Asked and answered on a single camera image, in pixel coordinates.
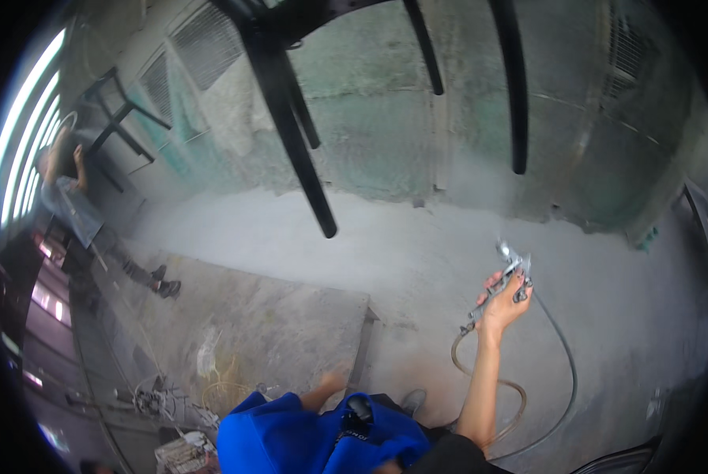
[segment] dark pants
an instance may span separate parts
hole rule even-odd
[[[383,405],[386,408],[390,408],[393,411],[397,411],[406,415],[404,410],[401,409],[401,406],[394,403],[394,401],[391,400],[391,397],[389,397],[385,393],[376,393],[375,395],[370,395],[370,398],[378,405]],[[425,428],[425,426],[421,425],[420,423],[417,424],[422,430],[423,434],[425,434],[425,438],[427,438],[428,441],[431,441],[431,444],[435,444],[442,437],[451,434],[451,431],[446,429],[444,426],[437,426],[436,428]]]
[[[141,268],[130,256],[130,252],[125,248],[125,244],[120,240],[120,236],[106,224],[99,229],[96,237],[93,238],[96,249],[106,260],[113,260],[122,266],[127,276],[136,283],[140,283],[151,288],[156,280],[151,276],[150,271]]]

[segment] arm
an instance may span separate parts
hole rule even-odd
[[[484,287],[489,288],[500,277],[501,272],[492,275],[486,280]],[[482,450],[491,444],[496,433],[496,395],[502,334],[531,303],[533,288],[526,289],[528,298],[525,301],[512,301],[512,296],[520,289],[522,281],[522,273],[515,273],[507,288],[488,304],[482,318],[475,325],[478,332],[478,355],[475,358],[475,368],[465,405],[459,414],[456,433],[469,438]],[[487,295],[483,293],[478,298],[478,304],[481,304]]]
[[[320,386],[311,392],[304,393],[299,397],[302,401],[302,408],[311,412],[319,412],[328,398],[346,388],[346,380],[343,375],[337,372],[328,372],[322,375]]]
[[[83,161],[83,145],[75,147],[73,153],[75,166],[77,167],[77,189],[84,193],[88,192],[88,177],[85,175],[85,162]]]
[[[48,184],[56,183],[56,171],[59,168],[59,150],[61,149],[62,144],[64,143],[64,140],[66,139],[66,136],[69,132],[69,128],[62,127],[62,129],[59,130],[59,133],[56,136],[54,144],[51,145],[51,147],[48,149],[48,163],[46,166],[46,174],[43,177],[44,181],[46,181]]]

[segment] man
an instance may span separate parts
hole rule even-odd
[[[180,290],[178,280],[164,281],[165,265],[148,272],[136,264],[117,233],[104,223],[101,213],[85,195],[88,177],[85,174],[83,145],[77,144],[70,151],[72,133],[62,128],[53,145],[39,151],[38,174],[43,177],[41,201],[64,225],[71,228],[84,248],[92,248],[101,258],[116,261],[136,283],[142,284],[162,298],[175,297]],[[59,166],[72,153],[77,167],[77,179],[59,176]]]
[[[490,288],[500,277],[501,271],[494,273],[484,287]],[[514,303],[512,297],[522,285],[523,275],[517,272],[475,325],[475,369],[452,430],[426,429],[412,419],[425,400],[425,392],[419,390],[410,393],[401,407],[387,395],[354,393],[335,410],[318,415],[325,401],[346,387],[342,375],[325,374],[310,393],[286,393],[266,402],[254,392],[230,412],[217,432],[222,472],[506,472],[489,464],[484,451],[496,432],[502,333],[528,309],[533,293],[527,288],[528,298]],[[487,296],[483,292],[478,304]]]

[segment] spray gun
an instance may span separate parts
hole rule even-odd
[[[483,311],[486,309],[486,306],[488,306],[493,297],[497,296],[499,293],[504,291],[505,288],[507,288],[507,285],[510,283],[510,279],[515,274],[517,269],[522,270],[524,280],[520,289],[517,290],[515,295],[512,297],[512,301],[515,303],[525,301],[528,298],[528,295],[525,294],[525,290],[533,286],[533,280],[531,279],[530,253],[520,256],[510,247],[510,244],[507,241],[499,241],[497,243],[497,251],[499,252],[501,258],[507,263],[507,267],[502,271],[501,278],[499,278],[496,283],[492,284],[492,286],[488,288],[488,298],[468,313],[467,317],[470,320],[470,323],[468,323],[467,326],[460,326],[459,328],[459,332],[462,336],[473,330],[475,323],[478,322],[483,315]]]

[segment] concrete floor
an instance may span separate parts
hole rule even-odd
[[[533,255],[535,291],[562,327],[576,360],[578,397],[552,438],[499,464],[514,472],[569,472],[647,441],[658,403],[708,363],[708,259],[690,211],[674,206],[648,252],[619,235],[584,234],[566,222],[535,224],[446,203],[371,202],[328,193],[339,234],[325,240],[300,192],[252,190],[145,205],[134,240],[231,269],[368,293],[383,324],[375,334],[368,391],[394,400],[425,387],[418,419],[455,419],[468,378],[450,347],[482,280],[501,267],[494,243],[507,238]],[[459,357],[469,363],[473,344]],[[526,389],[521,426],[492,448],[498,457],[536,440],[569,399],[567,357],[538,304],[510,327],[501,376]],[[500,390],[497,428],[518,396]]]

